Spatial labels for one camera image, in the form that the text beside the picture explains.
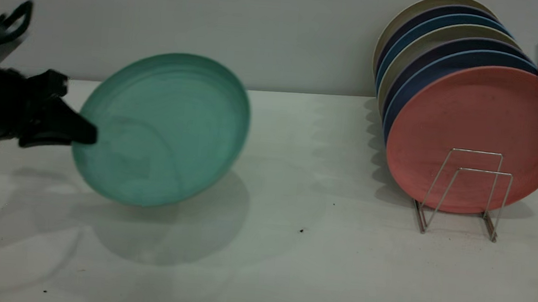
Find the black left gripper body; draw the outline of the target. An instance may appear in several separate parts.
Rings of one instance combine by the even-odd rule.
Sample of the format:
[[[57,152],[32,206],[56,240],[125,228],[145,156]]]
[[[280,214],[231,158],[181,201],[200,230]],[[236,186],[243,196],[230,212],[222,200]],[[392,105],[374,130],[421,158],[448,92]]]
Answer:
[[[52,136],[45,121],[55,100],[68,92],[68,77],[49,69],[27,78],[0,68],[0,142],[23,136]]]

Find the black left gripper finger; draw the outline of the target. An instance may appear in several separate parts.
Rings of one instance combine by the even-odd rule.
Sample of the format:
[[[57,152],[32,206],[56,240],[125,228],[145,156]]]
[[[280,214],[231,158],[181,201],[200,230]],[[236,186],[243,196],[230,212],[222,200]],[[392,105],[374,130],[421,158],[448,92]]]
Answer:
[[[62,138],[56,136],[23,136],[18,140],[18,145],[20,148],[32,148],[34,146],[71,146],[72,140],[70,138]]]
[[[52,138],[64,144],[97,142],[96,126],[78,114],[62,98],[55,100]]]

